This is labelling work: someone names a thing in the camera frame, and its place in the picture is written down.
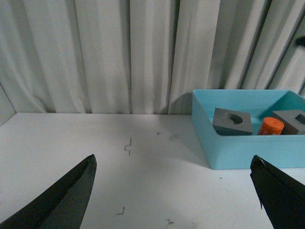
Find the gray block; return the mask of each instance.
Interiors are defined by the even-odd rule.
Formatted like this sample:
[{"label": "gray block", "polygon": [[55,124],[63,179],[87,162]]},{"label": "gray block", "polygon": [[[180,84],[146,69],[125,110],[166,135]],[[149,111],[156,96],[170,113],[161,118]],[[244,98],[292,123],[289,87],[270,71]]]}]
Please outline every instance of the gray block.
[{"label": "gray block", "polygon": [[219,135],[251,135],[250,113],[215,108],[212,125]]},{"label": "gray block", "polygon": [[302,110],[273,111],[273,117],[284,123],[281,135],[305,135],[305,112]]}]

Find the blue bin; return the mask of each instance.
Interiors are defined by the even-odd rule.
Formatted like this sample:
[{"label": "blue bin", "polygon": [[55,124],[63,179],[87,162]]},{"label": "blue bin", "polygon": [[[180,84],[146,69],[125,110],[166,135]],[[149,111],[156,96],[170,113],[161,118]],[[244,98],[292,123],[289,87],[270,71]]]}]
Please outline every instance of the blue bin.
[{"label": "blue bin", "polygon": [[[212,126],[216,107],[249,112],[253,135],[221,136]],[[276,167],[305,167],[305,135],[257,135],[272,111],[305,111],[305,99],[283,90],[193,90],[192,122],[212,169],[250,168],[254,155]]]}]

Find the white table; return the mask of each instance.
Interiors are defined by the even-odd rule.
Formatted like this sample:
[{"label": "white table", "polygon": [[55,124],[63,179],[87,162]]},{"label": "white table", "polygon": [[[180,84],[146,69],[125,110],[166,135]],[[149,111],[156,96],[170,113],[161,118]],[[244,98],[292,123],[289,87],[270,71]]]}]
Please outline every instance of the white table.
[{"label": "white table", "polygon": [[251,170],[210,169],[188,115],[16,114],[0,127],[0,221],[91,154],[82,229],[272,228]]}]

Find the white curtain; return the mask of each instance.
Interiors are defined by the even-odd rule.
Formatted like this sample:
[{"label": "white curtain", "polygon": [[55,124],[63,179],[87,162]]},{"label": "white curtain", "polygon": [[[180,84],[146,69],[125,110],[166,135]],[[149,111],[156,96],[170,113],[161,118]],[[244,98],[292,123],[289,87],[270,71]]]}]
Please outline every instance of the white curtain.
[{"label": "white curtain", "polygon": [[305,0],[2,0],[15,112],[190,114],[192,89],[305,96]]}]

